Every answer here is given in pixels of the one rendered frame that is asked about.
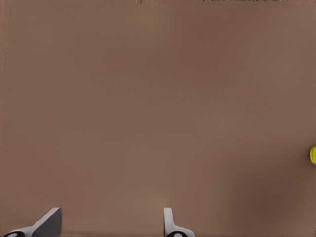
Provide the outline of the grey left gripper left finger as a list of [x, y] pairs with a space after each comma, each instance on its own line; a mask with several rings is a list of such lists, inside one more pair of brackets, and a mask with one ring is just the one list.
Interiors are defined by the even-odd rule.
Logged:
[[54, 207], [32, 226], [13, 230], [3, 237], [60, 237], [62, 231], [62, 208]]

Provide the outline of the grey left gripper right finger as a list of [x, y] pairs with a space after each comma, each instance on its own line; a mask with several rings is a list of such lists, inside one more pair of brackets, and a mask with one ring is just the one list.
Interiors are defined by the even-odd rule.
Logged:
[[164, 237], [195, 237], [192, 230], [177, 226], [173, 220], [173, 212], [170, 207], [163, 209]]

